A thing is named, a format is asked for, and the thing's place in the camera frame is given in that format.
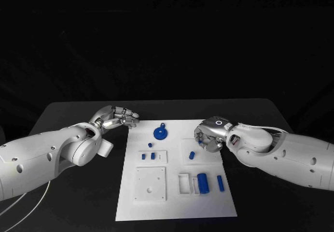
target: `blue part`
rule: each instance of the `blue part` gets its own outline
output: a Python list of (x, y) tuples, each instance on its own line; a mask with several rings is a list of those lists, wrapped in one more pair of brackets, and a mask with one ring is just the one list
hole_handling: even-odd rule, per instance
[(222, 180), (222, 176), (217, 175), (217, 184), (219, 184), (219, 189), (220, 189), (220, 192), (225, 191), (225, 186), (223, 186), (223, 180)]
[(167, 130), (166, 130), (166, 124), (161, 123), (160, 127), (153, 132), (154, 138), (157, 140), (163, 140), (167, 137)]
[(209, 193), (210, 190), (207, 184), (207, 175), (204, 173), (197, 174), (197, 181), (199, 181), (200, 194)]
[(193, 159), (193, 157), (194, 157), (194, 152), (192, 151), (189, 158)]

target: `white cable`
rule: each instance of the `white cable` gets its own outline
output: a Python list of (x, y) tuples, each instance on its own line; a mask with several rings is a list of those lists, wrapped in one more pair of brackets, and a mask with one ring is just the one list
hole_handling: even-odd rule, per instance
[(239, 125), (240, 125), (240, 126), (245, 126), (245, 127), (255, 127), (255, 128), (272, 129), (272, 130), (276, 130), (276, 131), (279, 131), (279, 132), (285, 132), (285, 133), (288, 133), (285, 130), (282, 130), (282, 129), (276, 128), (276, 127), (261, 127), (261, 126), (252, 126), (252, 125), (246, 125), (246, 124), (243, 124), (243, 123), (239, 123)]
[[(48, 187), (46, 187), (45, 193), (43, 193), (43, 196), (42, 196), (42, 198), (40, 198), (40, 201), (43, 200), (45, 194), (46, 194), (48, 189), (49, 189), (49, 185), (50, 185), (50, 181), (49, 181), (49, 184), (48, 184)], [(35, 209), (37, 208), (37, 206), (39, 206), (39, 204), (40, 204), (40, 201), (39, 201), (39, 203), (36, 204), (35, 208), (32, 209), (30, 213), (26, 215), (26, 217), (32, 214), (32, 212), (33, 212)], [(4, 232), (7, 232), (10, 229), (13, 229), (13, 228), (22, 223), (22, 221), (26, 219), (26, 217), (25, 217), (25, 218), (23, 218), (23, 219), (22, 219)]]
[(26, 193), (20, 196), (20, 198), (16, 200), (16, 202), (3, 210), (3, 212), (0, 213), (0, 216), (7, 212), (7, 210), (16, 205), (16, 203), (20, 201), (20, 199), (23, 198), (23, 196), (26, 195)]

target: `screw hole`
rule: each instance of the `screw hole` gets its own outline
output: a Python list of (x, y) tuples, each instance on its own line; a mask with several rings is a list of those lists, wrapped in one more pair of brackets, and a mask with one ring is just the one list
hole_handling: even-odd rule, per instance
[(310, 161), (311, 165), (315, 165), (317, 164), (317, 159), (312, 158), (311, 161)]
[(50, 153), (46, 154), (46, 158), (48, 158), (49, 161), (52, 160), (52, 154)]
[(22, 165), (22, 164), (19, 164), (19, 165), (16, 166), (16, 170), (17, 170), (19, 173), (23, 172), (23, 165)]

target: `table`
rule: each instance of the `table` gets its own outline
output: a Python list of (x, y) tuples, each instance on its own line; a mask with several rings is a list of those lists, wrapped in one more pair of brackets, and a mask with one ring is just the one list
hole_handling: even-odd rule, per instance
[[(292, 132), (268, 99), (92, 101), (52, 103), (30, 135), (86, 122), (107, 105), (125, 107), (141, 120), (204, 119), (222, 116), (245, 124), (279, 127)], [(52, 180), (45, 199), (19, 226), (30, 231), (331, 231), (334, 192), (308, 189), (271, 176), (238, 161), (225, 147), (220, 151), (238, 217), (115, 222), (122, 177), (127, 127), (105, 134), (114, 148), (108, 158), (95, 156), (84, 167), (72, 167)], [(27, 193), (0, 218), (7, 229), (35, 207), (46, 185)], [(16, 200), (0, 202), (0, 210)]]

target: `robotic arm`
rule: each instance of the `robotic arm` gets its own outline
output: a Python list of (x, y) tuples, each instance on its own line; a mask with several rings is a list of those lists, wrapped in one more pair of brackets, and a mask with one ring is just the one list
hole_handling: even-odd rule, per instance
[(84, 166), (96, 154), (107, 157), (112, 143), (102, 139), (109, 129), (134, 128), (140, 116), (107, 106), (88, 123), (39, 133), (0, 146), (0, 201), (22, 195), (55, 179), (62, 171)]
[(284, 180), (310, 188), (334, 190), (333, 144), (278, 128), (233, 123), (219, 116), (200, 123), (194, 138), (209, 152), (217, 152), (225, 143), (242, 164)]

